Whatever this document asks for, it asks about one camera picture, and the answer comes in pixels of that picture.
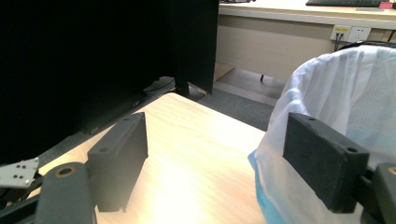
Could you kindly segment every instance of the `black monitor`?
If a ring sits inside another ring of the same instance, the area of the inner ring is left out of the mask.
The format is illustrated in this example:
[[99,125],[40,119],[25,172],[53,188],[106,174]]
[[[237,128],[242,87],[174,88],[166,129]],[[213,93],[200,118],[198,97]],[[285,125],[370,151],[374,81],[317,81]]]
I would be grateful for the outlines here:
[[211,92],[218,10],[216,0],[1,1],[0,165],[108,122],[159,77]]

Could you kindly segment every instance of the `white plastic bag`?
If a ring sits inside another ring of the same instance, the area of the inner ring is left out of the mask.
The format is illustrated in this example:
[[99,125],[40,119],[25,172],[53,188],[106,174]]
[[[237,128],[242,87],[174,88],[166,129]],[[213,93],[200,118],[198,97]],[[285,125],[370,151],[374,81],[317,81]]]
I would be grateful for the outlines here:
[[359,224],[361,205],[354,214],[333,214],[282,157],[289,112],[319,119],[370,150],[372,168],[396,162],[396,49],[360,46],[301,65],[276,103],[267,133],[249,156],[269,224]]

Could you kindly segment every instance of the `white desk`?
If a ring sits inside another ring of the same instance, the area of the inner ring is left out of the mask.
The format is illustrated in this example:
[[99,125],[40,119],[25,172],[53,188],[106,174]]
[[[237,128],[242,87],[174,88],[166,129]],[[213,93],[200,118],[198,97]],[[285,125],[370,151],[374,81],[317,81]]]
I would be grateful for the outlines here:
[[373,28],[370,40],[388,40],[396,29],[394,9],[307,7],[305,2],[220,4],[217,63],[287,80],[302,63],[333,52],[335,24]]
[[[174,93],[143,107],[148,158],[126,213],[97,213],[98,223],[263,224],[248,154],[264,132]],[[40,169],[85,162],[108,131]]]

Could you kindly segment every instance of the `power outlet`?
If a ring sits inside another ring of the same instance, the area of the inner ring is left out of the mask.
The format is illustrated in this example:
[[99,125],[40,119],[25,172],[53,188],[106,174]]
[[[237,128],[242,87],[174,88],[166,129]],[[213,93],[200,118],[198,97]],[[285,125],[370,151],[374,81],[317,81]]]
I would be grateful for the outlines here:
[[367,40],[369,37],[371,28],[367,27],[352,27],[349,33],[349,37],[347,38],[347,42],[354,43],[358,41]]
[[351,26],[346,25],[334,25],[334,28],[332,28],[332,34],[330,35],[330,40],[337,40],[337,34],[343,34],[341,39],[338,37],[338,40],[347,41],[351,28]]

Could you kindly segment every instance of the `wooden table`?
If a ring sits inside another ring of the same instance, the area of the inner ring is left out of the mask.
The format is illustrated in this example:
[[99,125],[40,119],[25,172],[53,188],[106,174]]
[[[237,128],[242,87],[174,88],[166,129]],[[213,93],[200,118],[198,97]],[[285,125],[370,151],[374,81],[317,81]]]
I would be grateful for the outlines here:
[[[126,213],[99,213],[98,223],[265,223],[248,154],[264,132],[174,93],[143,107],[148,158]],[[108,131],[40,169],[87,160]]]

